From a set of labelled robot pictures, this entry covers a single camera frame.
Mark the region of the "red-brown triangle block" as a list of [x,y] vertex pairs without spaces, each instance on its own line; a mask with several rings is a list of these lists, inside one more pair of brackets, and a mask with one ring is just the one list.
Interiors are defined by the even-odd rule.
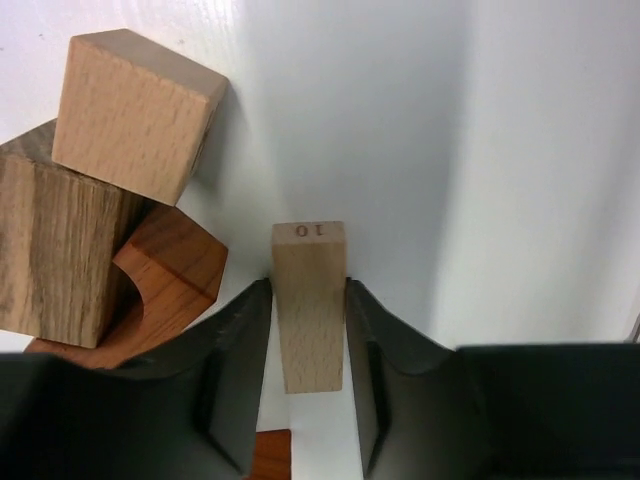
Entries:
[[249,480],[290,480],[291,431],[274,430],[256,434]]

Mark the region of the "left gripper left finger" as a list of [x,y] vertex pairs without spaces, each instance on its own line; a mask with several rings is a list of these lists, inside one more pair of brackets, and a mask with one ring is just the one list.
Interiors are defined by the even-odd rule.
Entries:
[[272,288],[113,369],[1,358],[5,479],[241,479],[251,470]]

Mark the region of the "red-brown arch block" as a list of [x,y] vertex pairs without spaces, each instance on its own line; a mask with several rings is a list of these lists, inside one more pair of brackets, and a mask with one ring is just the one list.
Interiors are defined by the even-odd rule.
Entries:
[[113,263],[139,298],[116,316],[93,349],[34,339],[49,353],[88,368],[114,368],[181,334],[217,300],[227,247],[175,206],[151,209]]

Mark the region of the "light wood plank block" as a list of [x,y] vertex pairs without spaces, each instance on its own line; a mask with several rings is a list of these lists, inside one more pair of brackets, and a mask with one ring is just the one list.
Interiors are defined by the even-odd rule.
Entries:
[[285,392],[339,391],[347,267],[344,224],[275,224],[271,247]]

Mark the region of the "small light wood cube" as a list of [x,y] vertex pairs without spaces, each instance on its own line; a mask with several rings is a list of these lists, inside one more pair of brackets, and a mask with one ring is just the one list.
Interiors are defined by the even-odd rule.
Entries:
[[227,85],[224,75],[128,29],[76,35],[52,159],[173,206]]

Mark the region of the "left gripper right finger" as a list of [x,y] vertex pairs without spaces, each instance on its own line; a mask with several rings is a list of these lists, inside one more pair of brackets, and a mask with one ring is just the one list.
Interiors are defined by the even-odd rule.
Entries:
[[346,327],[368,479],[635,479],[632,343],[447,349],[357,280]]

